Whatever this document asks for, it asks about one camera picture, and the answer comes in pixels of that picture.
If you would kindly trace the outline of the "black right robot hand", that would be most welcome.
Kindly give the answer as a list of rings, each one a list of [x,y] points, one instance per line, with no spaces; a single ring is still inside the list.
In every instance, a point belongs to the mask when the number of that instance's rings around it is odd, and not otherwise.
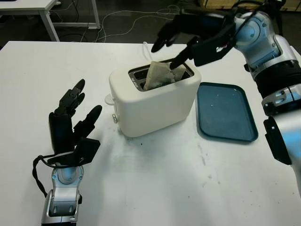
[[[203,66],[227,55],[235,45],[235,32],[234,16],[215,13],[178,14],[161,28],[151,52],[158,52],[164,46],[170,47],[181,33],[190,34],[194,37],[172,59],[170,69],[177,68],[188,59],[193,60],[197,67]]]

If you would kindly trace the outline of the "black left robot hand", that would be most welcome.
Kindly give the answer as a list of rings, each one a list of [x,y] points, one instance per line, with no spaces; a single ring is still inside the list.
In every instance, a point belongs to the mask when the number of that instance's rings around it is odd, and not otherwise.
[[[68,152],[93,152],[95,153],[100,141],[88,138],[94,130],[95,123],[102,112],[102,106],[95,106],[85,117],[75,126],[72,125],[72,117],[76,108],[85,98],[83,89],[85,80],[81,79],[72,89],[66,91],[59,100],[58,107],[49,114],[49,130],[52,147],[55,154]]]

